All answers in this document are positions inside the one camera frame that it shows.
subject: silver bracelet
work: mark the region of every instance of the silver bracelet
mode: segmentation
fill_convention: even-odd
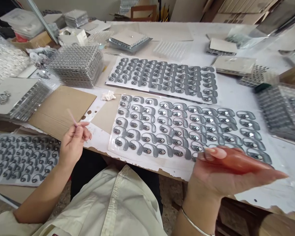
[[[215,234],[206,234],[205,232],[203,232],[201,229],[199,229],[190,219],[189,217],[186,215],[184,209],[181,207],[181,211],[183,212],[184,216],[186,217],[186,219],[189,221],[189,223],[195,227],[196,230],[198,230],[201,234],[203,234],[204,236],[215,236]]]

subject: tiled floor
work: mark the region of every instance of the tiled floor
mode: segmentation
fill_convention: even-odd
[[[56,217],[69,204],[70,186],[71,182],[68,182],[60,196],[59,202],[57,203],[51,218]],[[178,211],[171,206],[171,202],[174,200],[177,204],[182,204],[182,183],[168,177],[160,176],[160,190],[162,202],[164,204],[162,215],[164,230],[167,235],[170,235],[178,214]],[[0,200],[0,213],[8,210],[13,210],[13,208]]]

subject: plastic blister tray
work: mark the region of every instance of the plastic blister tray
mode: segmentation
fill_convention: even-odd
[[[59,161],[61,142],[50,136],[0,135],[0,184],[39,186]]]
[[[65,45],[47,62],[47,69],[66,86],[94,88],[103,69],[103,53],[97,44]]]
[[[0,19],[11,25],[16,33],[27,40],[31,40],[44,30],[43,25],[31,11],[15,8]]]
[[[183,163],[196,160],[203,147],[226,145],[281,168],[281,162],[271,157],[276,154],[265,130],[257,111],[122,95],[108,149],[132,160],[180,160],[183,168]]]
[[[52,91],[38,79],[0,80],[0,120],[27,121]]]
[[[189,54],[190,48],[189,42],[160,41],[153,53],[158,57],[180,62]]]
[[[64,14],[66,24],[71,28],[79,28],[88,22],[86,11],[74,9]]]
[[[295,141],[295,86],[278,84],[257,94],[269,131]]]
[[[256,87],[262,83],[277,84],[279,82],[279,75],[271,70],[269,67],[255,65],[251,76],[242,77],[238,83],[248,87]]]
[[[218,102],[214,67],[190,67],[165,61],[118,57],[106,84],[201,103]]]

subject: cardboard sheet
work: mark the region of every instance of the cardboard sheet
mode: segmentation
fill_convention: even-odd
[[[210,49],[237,53],[237,46],[235,43],[227,42],[225,40],[212,38],[210,43]]]
[[[75,120],[79,121],[95,98],[93,94],[60,86],[32,115],[29,124],[61,140],[73,124],[67,108],[71,110]]]
[[[152,41],[193,41],[187,24],[177,22],[140,22],[140,32]]]

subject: clear plastic bag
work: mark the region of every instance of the clear plastic bag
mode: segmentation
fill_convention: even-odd
[[[38,69],[45,69],[45,63],[57,50],[46,46],[44,48],[26,49],[26,51]]]
[[[28,56],[0,55],[0,77],[16,77],[29,64]]]
[[[0,55],[27,56],[25,52],[0,37]]]
[[[236,43],[239,49],[248,49],[266,38],[268,36],[257,30],[255,26],[238,25],[230,30],[225,40]]]

